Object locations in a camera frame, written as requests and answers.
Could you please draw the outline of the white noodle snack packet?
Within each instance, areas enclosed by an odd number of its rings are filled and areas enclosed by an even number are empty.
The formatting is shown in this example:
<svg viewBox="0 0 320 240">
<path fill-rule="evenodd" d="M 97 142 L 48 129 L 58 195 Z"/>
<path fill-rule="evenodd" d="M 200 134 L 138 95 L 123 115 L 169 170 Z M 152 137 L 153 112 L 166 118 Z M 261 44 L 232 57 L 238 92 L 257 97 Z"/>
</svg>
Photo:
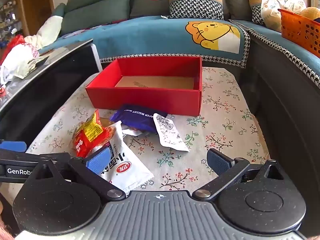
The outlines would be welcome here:
<svg viewBox="0 0 320 240">
<path fill-rule="evenodd" d="M 111 125 L 115 129 L 109 143 L 111 160 L 100 172 L 101 178 L 126 194 L 153 178 L 153 173 L 132 152 L 123 139 L 121 121 Z"/>
</svg>

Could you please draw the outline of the red yellow snack packet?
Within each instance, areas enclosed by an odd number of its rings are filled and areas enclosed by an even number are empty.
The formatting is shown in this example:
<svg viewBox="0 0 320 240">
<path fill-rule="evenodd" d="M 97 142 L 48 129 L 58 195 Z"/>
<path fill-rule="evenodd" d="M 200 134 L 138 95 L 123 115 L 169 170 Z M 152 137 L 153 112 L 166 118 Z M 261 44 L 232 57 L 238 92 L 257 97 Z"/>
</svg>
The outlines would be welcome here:
<svg viewBox="0 0 320 240">
<path fill-rule="evenodd" d="M 116 129 L 111 126 L 104 127 L 100 120 L 99 111 L 95 112 L 85 121 L 81 122 L 73 135 L 73 148 L 76 156 L 85 158 L 93 149 L 104 146 L 113 137 Z"/>
</svg>

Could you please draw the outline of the white printed sauce packet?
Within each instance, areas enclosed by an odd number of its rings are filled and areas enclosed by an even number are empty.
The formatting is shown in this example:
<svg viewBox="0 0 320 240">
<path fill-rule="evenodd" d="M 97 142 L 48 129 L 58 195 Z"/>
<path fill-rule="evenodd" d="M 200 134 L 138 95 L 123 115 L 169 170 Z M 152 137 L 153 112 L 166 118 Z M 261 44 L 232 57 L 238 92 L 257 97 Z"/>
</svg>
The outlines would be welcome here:
<svg viewBox="0 0 320 240">
<path fill-rule="evenodd" d="M 163 147 L 169 147 L 177 151 L 189 152 L 189 148 L 182 140 L 172 120 L 155 113 L 153 115 L 153 121 L 159 136 L 159 142 Z"/>
</svg>

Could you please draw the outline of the purple wafer biscuit packet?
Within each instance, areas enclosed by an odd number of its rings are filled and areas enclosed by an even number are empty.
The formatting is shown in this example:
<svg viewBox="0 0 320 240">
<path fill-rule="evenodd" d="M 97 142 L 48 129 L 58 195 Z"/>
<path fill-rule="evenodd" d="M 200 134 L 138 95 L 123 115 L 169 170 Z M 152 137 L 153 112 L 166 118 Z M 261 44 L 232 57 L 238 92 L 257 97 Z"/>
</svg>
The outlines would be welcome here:
<svg viewBox="0 0 320 240">
<path fill-rule="evenodd" d="M 166 112 L 154 110 L 148 107 L 136 105 L 122 105 L 111 117 L 112 122 L 121 121 L 122 124 L 140 131 L 156 133 L 156 126 L 153 115 L 157 113 L 163 117 L 167 116 Z"/>
</svg>

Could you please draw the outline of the red cardboard box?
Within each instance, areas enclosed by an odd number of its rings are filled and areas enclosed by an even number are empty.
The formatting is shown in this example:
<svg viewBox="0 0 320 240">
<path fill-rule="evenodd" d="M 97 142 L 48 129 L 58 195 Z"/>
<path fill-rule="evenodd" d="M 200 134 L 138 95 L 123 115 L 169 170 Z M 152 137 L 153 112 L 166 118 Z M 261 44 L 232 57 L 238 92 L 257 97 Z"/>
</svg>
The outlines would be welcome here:
<svg viewBox="0 0 320 240">
<path fill-rule="evenodd" d="M 120 109 L 137 105 L 168 114 L 198 116 L 202 100 L 199 56 L 116 59 L 86 87 L 92 105 Z"/>
</svg>

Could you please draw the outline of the black glossy tv stand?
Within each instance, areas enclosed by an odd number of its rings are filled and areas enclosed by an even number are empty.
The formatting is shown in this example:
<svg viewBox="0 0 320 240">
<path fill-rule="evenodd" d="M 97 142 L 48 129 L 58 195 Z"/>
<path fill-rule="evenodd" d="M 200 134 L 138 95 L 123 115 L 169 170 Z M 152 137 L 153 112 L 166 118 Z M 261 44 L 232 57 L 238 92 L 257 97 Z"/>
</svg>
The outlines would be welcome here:
<svg viewBox="0 0 320 240">
<path fill-rule="evenodd" d="M 1 139 L 30 145 L 76 89 L 102 69 L 92 40 L 46 52 L 27 77 L 7 84 L 1 98 Z"/>
</svg>

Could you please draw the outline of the floral tablecloth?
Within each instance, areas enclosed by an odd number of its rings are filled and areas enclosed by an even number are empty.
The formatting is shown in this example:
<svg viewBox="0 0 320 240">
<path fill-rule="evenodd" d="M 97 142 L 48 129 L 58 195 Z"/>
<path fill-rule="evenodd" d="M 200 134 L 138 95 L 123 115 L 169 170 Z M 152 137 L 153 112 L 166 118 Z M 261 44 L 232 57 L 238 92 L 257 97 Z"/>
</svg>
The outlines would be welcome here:
<svg viewBox="0 0 320 240">
<path fill-rule="evenodd" d="M 28 153 L 72 153 L 76 126 L 94 112 L 85 87 L 82 84 L 56 111 L 29 146 Z M 255 116 L 234 75 L 225 69 L 203 68 L 202 107 L 198 116 L 169 114 L 168 119 L 174 122 L 188 152 L 161 146 L 156 134 L 124 137 L 127 146 L 151 172 L 137 186 L 138 190 L 198 189 L 216 177 L 207 161 L 211 148 L 253 164 L 263 164 L 270 157 Z"/>
</svg>

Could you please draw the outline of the white red plastic bag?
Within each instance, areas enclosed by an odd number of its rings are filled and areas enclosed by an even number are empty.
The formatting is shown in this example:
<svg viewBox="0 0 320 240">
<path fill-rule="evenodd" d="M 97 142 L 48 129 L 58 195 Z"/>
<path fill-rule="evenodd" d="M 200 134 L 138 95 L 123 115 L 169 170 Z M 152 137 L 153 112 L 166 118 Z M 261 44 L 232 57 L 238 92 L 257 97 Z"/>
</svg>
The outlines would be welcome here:
<svg viewBox="0 0 320 240">
<path fill-rule="evenodd" d="M 39 51 L 29 43 L 20 43 L 8 53 L 1 64 L 1 86 L 12 80 L 18 68 L 39 57 Z"/>
</svg>

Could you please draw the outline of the white cloth on sofa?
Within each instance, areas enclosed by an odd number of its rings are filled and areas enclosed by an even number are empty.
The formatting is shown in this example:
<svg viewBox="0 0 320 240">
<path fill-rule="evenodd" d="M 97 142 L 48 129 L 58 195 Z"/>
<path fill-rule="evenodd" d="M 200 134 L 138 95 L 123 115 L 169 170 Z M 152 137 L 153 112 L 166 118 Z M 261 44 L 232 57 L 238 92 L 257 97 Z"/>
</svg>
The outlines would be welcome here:
<svg viewBox="0 0 320 240">
<path fill-rule="evenodd" d="M 63 17 L 51 16 L 46 20 L 36 35 L 24 37 L 26 43 L 31 44 L 37 50 L 46 47 L 56 41 L 62 25 Z"/>
</svg>

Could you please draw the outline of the blue lion sofa cover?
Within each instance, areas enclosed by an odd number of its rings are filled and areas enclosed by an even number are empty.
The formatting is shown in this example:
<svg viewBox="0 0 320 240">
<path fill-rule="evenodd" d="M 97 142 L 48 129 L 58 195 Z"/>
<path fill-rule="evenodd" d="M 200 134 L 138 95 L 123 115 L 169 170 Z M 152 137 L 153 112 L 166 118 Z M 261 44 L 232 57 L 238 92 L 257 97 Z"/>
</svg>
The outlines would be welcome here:
<svg viewBox="0 0 320 240">
<path fill-rule="evenodd" d="M 214 19 L 146 16 L 75 31 L 40 49 L 91 40 L 100 61 L 141 56 L 200 56 L 204 62 L 245 68 L 250 37 L 231 22 Z"/>
</svg>

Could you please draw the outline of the grey green sofa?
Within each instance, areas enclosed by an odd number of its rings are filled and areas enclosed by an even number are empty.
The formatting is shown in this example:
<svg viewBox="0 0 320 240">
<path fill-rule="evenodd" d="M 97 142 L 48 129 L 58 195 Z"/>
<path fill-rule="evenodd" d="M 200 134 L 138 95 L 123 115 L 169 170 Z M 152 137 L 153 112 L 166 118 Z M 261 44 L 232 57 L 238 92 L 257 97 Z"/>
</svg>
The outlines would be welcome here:
<svg viewBox="0 0 320 240">
<path fill-rule="evenodd" d="M 59 38 L 75 31 L 146 16 L 169 15 L 169 0 L 68 0 L 55 9 L 63 17 Z M 245 68 L 226 66 L 241 81 L 258 73 L 257 101 L 264 108 L 279 153 L 286 145 L 319 153 L 319 58 L 280 33 L 252 22 L 248 0 L 223 0 L 223 21 L 244 29 L 250 37 Z"/>
</svg>

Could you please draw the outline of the orange plastic basket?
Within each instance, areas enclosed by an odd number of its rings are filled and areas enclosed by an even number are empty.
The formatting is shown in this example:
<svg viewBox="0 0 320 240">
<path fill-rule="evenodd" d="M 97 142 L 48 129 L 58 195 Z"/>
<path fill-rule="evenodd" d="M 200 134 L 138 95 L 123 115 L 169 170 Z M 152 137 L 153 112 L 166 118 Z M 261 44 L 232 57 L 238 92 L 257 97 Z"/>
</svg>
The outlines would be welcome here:
<svg viewBox="0 0 320 240">
<path fill-rule="evenodd" d="M 282 37 L 319 57 L 319 23 L 289 10 L 279 12 Z"/>
</svg>

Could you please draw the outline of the white printed plastic bag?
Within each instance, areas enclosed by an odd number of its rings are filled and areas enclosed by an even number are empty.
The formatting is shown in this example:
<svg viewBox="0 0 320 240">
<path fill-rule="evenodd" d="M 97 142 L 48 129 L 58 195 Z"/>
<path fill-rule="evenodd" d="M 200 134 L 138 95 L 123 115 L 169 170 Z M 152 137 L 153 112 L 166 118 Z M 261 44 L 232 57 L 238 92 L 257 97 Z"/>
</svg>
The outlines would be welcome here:
<svg viewBox="0 0 320 240">
<path fill-rule="evenodd" d="M 277 0 L 261 0 L 260 12 L 268 29 L 281 32 L 280 4 Z"/>
</svg>

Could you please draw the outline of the orange houndstooth pillow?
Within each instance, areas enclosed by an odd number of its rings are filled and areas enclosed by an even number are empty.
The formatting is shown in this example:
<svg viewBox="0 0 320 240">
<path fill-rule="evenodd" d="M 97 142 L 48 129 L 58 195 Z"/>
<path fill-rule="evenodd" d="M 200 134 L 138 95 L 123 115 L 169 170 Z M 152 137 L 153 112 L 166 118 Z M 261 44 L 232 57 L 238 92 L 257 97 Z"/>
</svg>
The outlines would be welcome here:
<svg viewBox="0 0 320 240">
<path fill-rule="evenodd" d="M 169 0 L 168 18 L 223 20 L 223 0 Z"/>
<path fill-rule="evenodd" d="M 261 15 L 262 0 L 248 0 L 252 11 L 252 22 L 257 25 L 265 25 Z"/>
</svg>

